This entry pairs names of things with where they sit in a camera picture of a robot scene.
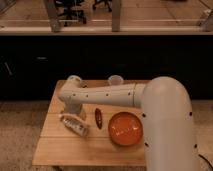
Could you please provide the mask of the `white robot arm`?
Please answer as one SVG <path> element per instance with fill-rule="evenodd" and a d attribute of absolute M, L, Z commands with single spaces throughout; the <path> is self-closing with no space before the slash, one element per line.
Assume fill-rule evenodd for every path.
<path fill-rule="evenodd" d="M 200 171 L 190 97 L 176 79 L 161 76 L 147 83 L 84 88 L 82 79 L 72 75 L 59 99 L 74 114 L 84 103 L 141 109 L 147 171 Z"/>

